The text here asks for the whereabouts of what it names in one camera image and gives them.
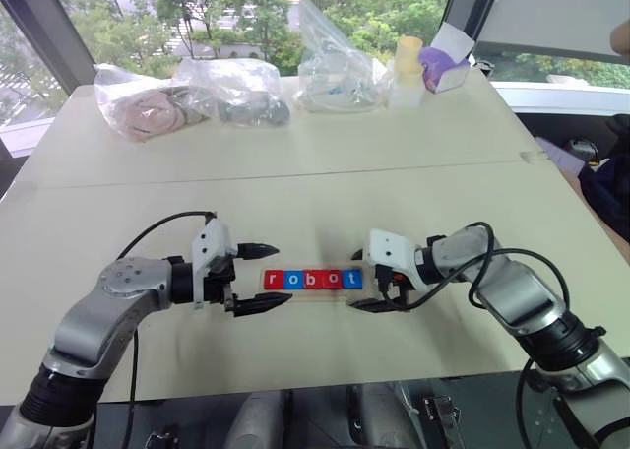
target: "white table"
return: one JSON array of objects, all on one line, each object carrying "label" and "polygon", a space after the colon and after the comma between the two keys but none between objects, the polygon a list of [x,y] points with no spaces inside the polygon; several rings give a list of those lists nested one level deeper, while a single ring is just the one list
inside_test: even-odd
[{"label": "white table", "polygon": [[[243,296],[259,290],[262,268],[347,261],[371,227],[422,243],[426,236],[488,221],[503,245],[554,261],[571,287],[575,312],[589,326],[603,324],[611,346],[630,354],[630,268],[555,167],[521,159],[521,152],[536,146],[507,106],[474,73],[462,91],[430,103],[433,111],[377,112],[351,116],[351,122],[302,114],[293,129],[274,135],[189,130],[133,145],[98,127],[89,100],[73,96],[0,203],[0,354],[12,362],[0,381],[0,404],[23,398],[57,323],[124,245],[152,222],[189,209],[217,210],[235,240],[268,242],[282,251],[237,264],[234,289]],[[444,113],[440,122],[450,131],[438,131],[435,111]],[[424,125],[428,119],[430,127]],[[94,126],[81,133],[82,149],[101,148],[86,151],[90,161],[72,144],[81,125]],[[379,133],[375,125],[389,130]],[[257,135],[267,136],[273,148]],[[325,156],[332,139],[336,149]],[[53,161],[64,145],[66,157]],[[209,153],[215,164],[188,168],[186,159],[198,159],[210,145],[224,149]],[[263,149],[273,161],[260,161]],[[278,149],[292,155],[282,162]],[[357,149],[363,155],[353,155]],[[227,155],[221,152],[233,158],[222,160]],[[200,227],[193,219],[167,225],[135,253],[189,258]],[[554,285],[543,266],[524,261]],[[340,302],[297,300],[234,319],[219,306],[196,312],[176,306],[141,326],[138,398],[519,368],[526,358],[521,348],[487,313],[468,305],[466,289],[449,286],[408,314],[373,315]],[[129,370],[127,353],[105,401],[127,398]]]}]

